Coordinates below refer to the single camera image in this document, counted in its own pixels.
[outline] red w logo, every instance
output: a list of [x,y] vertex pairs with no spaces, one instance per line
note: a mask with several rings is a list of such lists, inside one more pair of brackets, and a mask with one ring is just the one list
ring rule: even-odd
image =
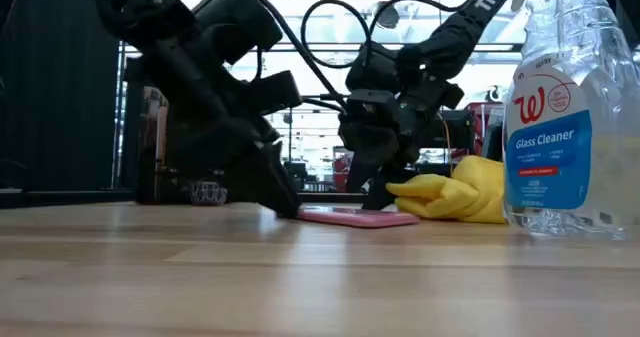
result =
[[544,110],[544,88],[538,88],[538,94],[540,95],[540,110],[538,111],[538,99],[536,96],[531,96],[527,99],[527,114],[524,111],[524,97],[516,98],[515,104],[520,105],[520,120],[522,123],[527,124],[535,122],[542,116]]

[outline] pink sponge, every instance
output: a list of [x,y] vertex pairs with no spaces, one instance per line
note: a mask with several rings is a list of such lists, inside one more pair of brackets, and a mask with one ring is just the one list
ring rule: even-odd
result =
[[298,214],[298,219],[358,228],[386,228],[420,222],[418,217],[408,213],[321,206],[302,208]]

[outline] bottle label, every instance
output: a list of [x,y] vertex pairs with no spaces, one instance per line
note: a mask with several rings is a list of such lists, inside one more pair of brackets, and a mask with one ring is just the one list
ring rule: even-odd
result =
[[591,115],[584,92],[541,57],[519,68],[506,114],[506,199],[512,206],[576,209],[591,169]]

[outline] blue label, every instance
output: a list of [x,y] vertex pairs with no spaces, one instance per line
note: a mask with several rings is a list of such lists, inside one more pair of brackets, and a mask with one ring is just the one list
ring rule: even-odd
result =
[[505,193],[512,206],[582,206],[591,168],[589,111],[515,131],[507,143],[506,159]]

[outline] yellow rubber glove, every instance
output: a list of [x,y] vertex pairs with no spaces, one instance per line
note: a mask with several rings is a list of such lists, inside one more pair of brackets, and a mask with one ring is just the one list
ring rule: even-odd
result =
[[387,184],[398,196],[399,210],[426,219],[457,219],[476,223],[505,223],[502,217],[504,172],[500,162],[466,157],[452,178],[421,175],[403,184]]

